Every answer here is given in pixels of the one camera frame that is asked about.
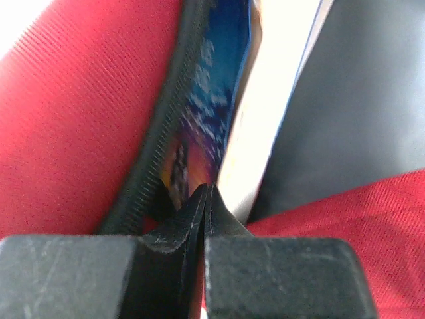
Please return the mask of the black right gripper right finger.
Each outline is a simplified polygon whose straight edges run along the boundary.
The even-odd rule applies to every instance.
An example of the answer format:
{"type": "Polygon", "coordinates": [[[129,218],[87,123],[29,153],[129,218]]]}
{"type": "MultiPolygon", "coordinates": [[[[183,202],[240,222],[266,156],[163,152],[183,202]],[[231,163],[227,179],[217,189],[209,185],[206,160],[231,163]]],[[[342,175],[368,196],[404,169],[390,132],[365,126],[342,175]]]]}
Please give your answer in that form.
{"type": "Polygon", "coordinates": [[[257,237],[218,189],[205,203],[205,301],[209,318],[376,318],[348,242],[329,237],[257,237]]]}

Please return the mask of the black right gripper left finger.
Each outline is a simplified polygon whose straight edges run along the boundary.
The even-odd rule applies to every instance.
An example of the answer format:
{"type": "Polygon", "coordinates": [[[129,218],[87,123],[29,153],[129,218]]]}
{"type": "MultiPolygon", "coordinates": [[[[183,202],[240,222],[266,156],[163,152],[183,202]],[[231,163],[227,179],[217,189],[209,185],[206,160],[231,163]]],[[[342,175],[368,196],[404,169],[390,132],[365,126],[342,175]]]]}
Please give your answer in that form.
{"type": "Polygon", "coordinates": [[[208,188],[140,236],[1,241],[2,318],[198,318],[208,188]]]}

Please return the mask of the blue Jane Eyre book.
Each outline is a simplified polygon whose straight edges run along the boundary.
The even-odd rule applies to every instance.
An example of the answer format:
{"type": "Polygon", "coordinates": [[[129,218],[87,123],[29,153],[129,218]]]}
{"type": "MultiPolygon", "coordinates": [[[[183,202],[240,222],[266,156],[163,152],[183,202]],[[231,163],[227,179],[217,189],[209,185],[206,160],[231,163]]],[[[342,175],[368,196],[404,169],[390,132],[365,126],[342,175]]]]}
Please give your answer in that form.
{"type": "Polygon", "coordinates": [[[180,209],[202,184],[246,221],[330,1],[215,1],[155,194],[180,209]]]}

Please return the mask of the red backpack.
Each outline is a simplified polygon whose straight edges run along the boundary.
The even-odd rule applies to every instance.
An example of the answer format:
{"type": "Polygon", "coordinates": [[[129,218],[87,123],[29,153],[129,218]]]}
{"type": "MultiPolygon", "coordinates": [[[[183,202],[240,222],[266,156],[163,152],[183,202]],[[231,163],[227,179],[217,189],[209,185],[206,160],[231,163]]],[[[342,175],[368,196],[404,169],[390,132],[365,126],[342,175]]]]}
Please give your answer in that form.
{"type": "MultiPolygon", "coordinates": [[[[140,237],[218,189],[170,215],[155,203],[214,2],[39,15],[1,59],[1,241],[140,237]]],[[[424,317],[423,1],[332,4],[240,222],[348,242],[376,318],[424,317]]]]}

